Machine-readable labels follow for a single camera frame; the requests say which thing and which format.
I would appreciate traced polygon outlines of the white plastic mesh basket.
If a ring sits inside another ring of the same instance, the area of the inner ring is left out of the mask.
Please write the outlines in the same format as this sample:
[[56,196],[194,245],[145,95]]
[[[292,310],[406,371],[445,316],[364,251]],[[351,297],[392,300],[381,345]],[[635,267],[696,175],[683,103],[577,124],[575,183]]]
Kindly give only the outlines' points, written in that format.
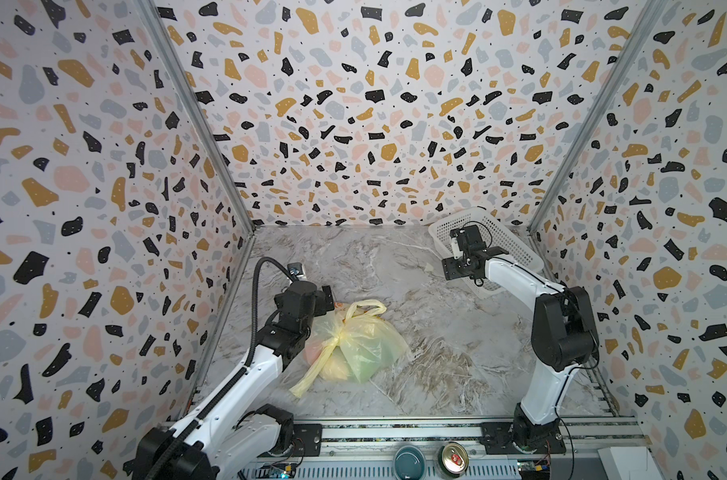
[[[433,242],[435,242],[435,250],[439,252],[441,260],[453,256],[453,252],[451,252],[451,238],[449,238],[451,230],[469,224],[477,224],[487,245],[499,246],[507,250],[507,254],[515,260],[518,266],[536,274],[543,273],[543,269],[545,269],[543,260],[519,236],[516,236],[497,220],[497,218],[480,207],[473,207],[453,213],[433,222],[429,226],[429,235],[433,238]],[[491,280],[485,280],[483,284],[474,284],[473,280],[469,278],[455,280],[463,282],[467,288],[481,299],[487,299],[503,292],[503,288]]]

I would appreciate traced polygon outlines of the yellow plastic bag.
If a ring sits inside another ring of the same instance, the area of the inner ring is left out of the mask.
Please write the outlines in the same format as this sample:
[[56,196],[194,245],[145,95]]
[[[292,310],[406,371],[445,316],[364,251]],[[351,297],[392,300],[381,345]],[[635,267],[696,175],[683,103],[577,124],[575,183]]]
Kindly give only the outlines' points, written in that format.
[[405,338],[383,319],[387,306],[375,299],[337,303],[313,320],[302,355],[309,364],[289,392],[301,398],[318,378],[329,382],[363,384],[383,369],[409,358]]

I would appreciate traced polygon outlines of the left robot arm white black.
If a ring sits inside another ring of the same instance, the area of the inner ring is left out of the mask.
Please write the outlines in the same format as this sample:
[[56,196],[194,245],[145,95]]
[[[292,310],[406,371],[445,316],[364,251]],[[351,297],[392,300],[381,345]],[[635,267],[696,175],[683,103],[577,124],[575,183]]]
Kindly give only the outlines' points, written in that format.
[[334,299],[329,286],[297,280],[274,302],[237,368],[187,416],[141,439],[133,479],[234,479],[258,456],[292,448],[293,415],[269,404],[250,406],[301,354],[313,320],[331,312]]

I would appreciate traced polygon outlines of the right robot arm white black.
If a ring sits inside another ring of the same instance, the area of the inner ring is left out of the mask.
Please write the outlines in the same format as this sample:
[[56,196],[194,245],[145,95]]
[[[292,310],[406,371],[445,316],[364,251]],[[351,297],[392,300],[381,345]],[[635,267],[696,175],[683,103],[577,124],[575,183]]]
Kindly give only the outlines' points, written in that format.
[[531,310],[535,372],[515,406],[505,443],[535,453],[559,432],[561,404],[573,376],[597,356],[599,336],[589,294],[523,267],[501,247],[489,246],[476,225],[451,230],[451,256],[441,260],[447,280],[469,278],[476,286],[493,282]]

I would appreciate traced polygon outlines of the left green circuit board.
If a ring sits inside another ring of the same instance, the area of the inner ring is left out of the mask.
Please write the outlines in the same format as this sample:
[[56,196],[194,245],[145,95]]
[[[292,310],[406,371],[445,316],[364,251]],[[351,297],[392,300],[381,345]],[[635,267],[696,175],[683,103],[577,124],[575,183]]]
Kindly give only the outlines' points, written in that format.
[[293,462],[269,463],[254,470],[254,479],[294,479],[297,464]]

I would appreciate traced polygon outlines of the green circuit board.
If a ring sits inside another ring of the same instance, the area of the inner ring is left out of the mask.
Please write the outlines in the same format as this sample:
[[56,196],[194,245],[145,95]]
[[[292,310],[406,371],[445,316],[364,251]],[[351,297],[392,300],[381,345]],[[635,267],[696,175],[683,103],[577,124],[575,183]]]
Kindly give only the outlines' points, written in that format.
[[293,462],[269,463],[254,470],[254,479],[294,479],[297,464]]
[[551,479],[551,466],[545,461],[519,461],[517,471],[521,480]]

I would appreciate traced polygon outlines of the teal round cup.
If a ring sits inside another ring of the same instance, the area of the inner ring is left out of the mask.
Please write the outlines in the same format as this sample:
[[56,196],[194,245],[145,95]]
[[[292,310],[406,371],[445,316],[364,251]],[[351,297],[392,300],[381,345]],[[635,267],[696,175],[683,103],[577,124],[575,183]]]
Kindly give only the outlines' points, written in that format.
[[421,480],[427,472],[423,452],[414,445],[403,445],[393,457],[393,471],[397,480]]

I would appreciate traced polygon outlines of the metal drink can top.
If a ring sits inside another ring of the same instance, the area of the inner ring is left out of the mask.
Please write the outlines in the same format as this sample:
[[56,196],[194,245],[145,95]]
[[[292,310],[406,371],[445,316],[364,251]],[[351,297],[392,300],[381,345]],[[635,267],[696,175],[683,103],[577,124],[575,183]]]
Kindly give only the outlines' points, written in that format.
[[437,469],[445,479],[459,479],[469,469],[469,454],[457,442],[447,442],[437,450]]

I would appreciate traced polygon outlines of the right green circuit board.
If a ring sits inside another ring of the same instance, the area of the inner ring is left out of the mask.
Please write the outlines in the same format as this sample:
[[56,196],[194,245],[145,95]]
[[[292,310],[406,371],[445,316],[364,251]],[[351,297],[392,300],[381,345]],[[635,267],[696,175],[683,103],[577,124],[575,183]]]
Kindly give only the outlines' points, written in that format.
[[519,461],[517,471],[521,480],[551,479],[551,466],[545,461]]

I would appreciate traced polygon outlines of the white box corner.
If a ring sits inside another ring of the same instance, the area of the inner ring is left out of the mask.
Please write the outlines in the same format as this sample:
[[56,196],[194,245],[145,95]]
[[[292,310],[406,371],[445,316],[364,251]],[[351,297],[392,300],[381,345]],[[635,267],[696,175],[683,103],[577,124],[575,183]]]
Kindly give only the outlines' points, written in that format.
[[607,447],[597,453],[608,480],[663,480],[645,447]]

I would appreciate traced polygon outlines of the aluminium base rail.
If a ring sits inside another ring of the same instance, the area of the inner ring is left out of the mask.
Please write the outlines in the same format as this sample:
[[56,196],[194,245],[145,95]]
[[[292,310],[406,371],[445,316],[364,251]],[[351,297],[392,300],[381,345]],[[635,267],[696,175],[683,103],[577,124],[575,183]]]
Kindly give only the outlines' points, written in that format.
[[506,444],[509,427],[511,420],[480,417],[293,420],[292,448],[281,456],[258,456],[234,479],[253,478],[256,468],[279,462],[297,464],[294,479],[395,478],[393,457],[403,445],[423,452],[423,478],[445,479],[437,469],[437,450],[447,442],[461,444],[469,454],[469,469],[461,479],[521,479],[519,461],[547,462],[551,479],[607,478],[599,449],[647,448],[631,418],[561,418],[557,435],[535,453]]

